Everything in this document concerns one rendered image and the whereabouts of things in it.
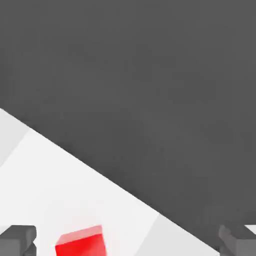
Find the small red cube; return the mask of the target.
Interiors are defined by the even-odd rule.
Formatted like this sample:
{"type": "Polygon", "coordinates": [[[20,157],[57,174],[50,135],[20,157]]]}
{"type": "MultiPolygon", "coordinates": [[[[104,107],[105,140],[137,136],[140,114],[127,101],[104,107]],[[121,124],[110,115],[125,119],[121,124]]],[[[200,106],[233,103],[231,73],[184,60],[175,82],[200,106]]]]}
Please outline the small red cube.
{"type": "Polygon", "coordinates": [[[55,245],[56,256],[107,256],[101,225],[60,236],[55,245]]]}

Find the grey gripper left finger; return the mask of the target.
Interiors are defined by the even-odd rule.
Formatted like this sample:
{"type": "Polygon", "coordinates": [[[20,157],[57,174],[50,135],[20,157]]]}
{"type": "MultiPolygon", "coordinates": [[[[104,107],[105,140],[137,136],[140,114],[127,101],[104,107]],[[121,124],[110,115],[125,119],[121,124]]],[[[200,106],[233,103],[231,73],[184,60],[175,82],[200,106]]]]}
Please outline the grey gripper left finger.
{"type": "Polygon", "coordinates": [[[37,256],[34,225],[11,225],[0,231],[0,256],[37,256]]]}

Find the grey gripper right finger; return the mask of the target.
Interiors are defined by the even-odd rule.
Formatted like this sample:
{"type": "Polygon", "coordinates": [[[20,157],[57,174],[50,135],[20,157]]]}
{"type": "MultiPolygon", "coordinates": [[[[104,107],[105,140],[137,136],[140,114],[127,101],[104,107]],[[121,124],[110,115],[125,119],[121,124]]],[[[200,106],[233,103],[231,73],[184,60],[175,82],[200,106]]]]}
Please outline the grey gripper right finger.
{"type": "Polygon", "coordinates": [[[220,256],[256,256],[256,234],[244,225],[219,227],[220,256]]]}

